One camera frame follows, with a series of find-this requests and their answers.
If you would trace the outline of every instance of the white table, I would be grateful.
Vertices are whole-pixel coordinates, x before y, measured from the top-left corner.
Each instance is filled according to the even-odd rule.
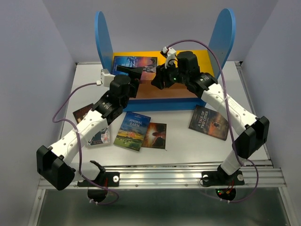
[[[72,90],[82,84],[99,80],[101,69],[102,66],[100,64],[78,65]],[[225,74],[228,93],[245,109],[251,111],[235,63],[227,62],[223,72]],[[72,113],[90,103],[95,103],[106,90],[107,88],[105,87],[90,86],[77,91],[69,101],[66,118],[75,122]],[[193,111],[139,113],[151,117],[151,122],[167,124],[166,150],[141,148],[140,152],[137,153],[114,146],[114,139],[125,116],[125,113],[123,113],[110,126],[111,145],[93,148],[84,147],[83,161],[95,160],[103,166],[218,162],[225,160],[231,150],[230,134],[228,134],[226,141],[222,141],[188,129]],[[71,126],[65,123],[63,136],[71,129]],[[264,147],[256,151],[250,159],[267,160],[268,156]],[[73,161],[79,161],[78,155]]]

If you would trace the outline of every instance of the blue book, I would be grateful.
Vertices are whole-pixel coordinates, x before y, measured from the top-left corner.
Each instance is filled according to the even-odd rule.
[[[127,112],[114,145],[138,152],[143,143],[150,120],[151,118],[148,116]]]

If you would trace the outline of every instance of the book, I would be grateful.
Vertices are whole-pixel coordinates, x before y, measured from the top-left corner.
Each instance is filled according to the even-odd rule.
[[[117,71],[118,65],[126,67],[144,67],[140,83],[146,83],[148,81],[150,82],[155,78],[158,59],[157,57],[149,56],[115,56],[112,66],[112,74],[126,74]]]
[[[76,122],[80,123],[92,107],[93,104],[89,104],[73,112],[73,116],[75,117]],[[95,136],[88,141],[86,146],[92,147],[95,145],[108,145],[108,144],[110,144],[110,130],[109,127],[106,127],[103,130],[96,133]]]
[[[150,122],[142,147],[165,149],[166,124]]]
[[[193,112],[189,129],[226,140],[229,123],[218,112],[197,105]]]
[[[151,118],[148,116],[127,112],[114,145],[140,151],[150,120]]]

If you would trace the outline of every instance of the wall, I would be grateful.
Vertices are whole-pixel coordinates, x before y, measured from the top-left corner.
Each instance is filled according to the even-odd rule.
[[[209,43],[218,14],[233,8],[237,35],[230,60],[244,60],[277,0],[43,0],[75,62],[99,61],[94,16],[106,17],[113,50],[160,50],[173,41]],[[177,49],[200,49],[183,43]]]
[[[269,154],[283,170],[297,213],[301,213],[300,11],[300,0],[280,0],[243,63],[255,110],[270,120]]]
[[[25,226],[39,180],[36,150],[57,138],[51,118],[70,93],[75,64],[41,0],[1,1],[0,30],[0,224]]]

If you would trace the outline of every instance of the screw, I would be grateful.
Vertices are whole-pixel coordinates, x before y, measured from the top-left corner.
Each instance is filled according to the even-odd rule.
[[[242,174],[238,174],[238,175],[237,175],[237,179],[238,179],[239,181],[243,181],[243,180],[244,180],[244,176],[243,176]]]
[[[117,182],[119,181],[119,177],[118,177],[118,176],[113,176],[113,181],[114,181],[115,183],[117,183]]]

